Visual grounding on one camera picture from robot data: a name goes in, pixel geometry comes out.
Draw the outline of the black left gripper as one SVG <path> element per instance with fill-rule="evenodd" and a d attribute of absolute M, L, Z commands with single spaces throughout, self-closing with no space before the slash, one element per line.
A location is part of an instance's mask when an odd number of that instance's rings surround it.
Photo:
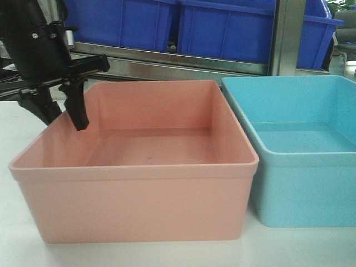
<path fill-rule="evenodd" d="M 106 55 L 73 60 L 69 46 L 73 44 L 74 27 L 50 23 L 18 33 L 5 34 L 5 48 L 16 68 L 16 74 L 5 79 L 5 91 L 20 91 L 56 85 L 65 80 L 59 90 L 66 95 L 65 108 L 77 131 L 89 125 L 83 96 L 84 77 L 107 72 L 110 64 Z M 49 88 L 19 93 L 18 104 L 50 125 L 61 113 Z"/>

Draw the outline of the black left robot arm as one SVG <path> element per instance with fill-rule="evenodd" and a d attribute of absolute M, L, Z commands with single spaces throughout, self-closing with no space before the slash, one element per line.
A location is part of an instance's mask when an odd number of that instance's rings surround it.
<path fill-rule="evenodd" d="M 66 95 L 65 108 L 76 130 L 89 120 L 83 96 L 86 76 L 107 72 L 106 55 L 72 59 L 65 43 L 67 7 L 58 1 L 60 19 L 47 22 L 38 1 L 1 1 L 1 42 L 14 65 L 14 74 L 1 78 L 1 96 L 16 95 L 18 104 L 46 125 L 61 113 L 50 88 L 58 86 Z"/>

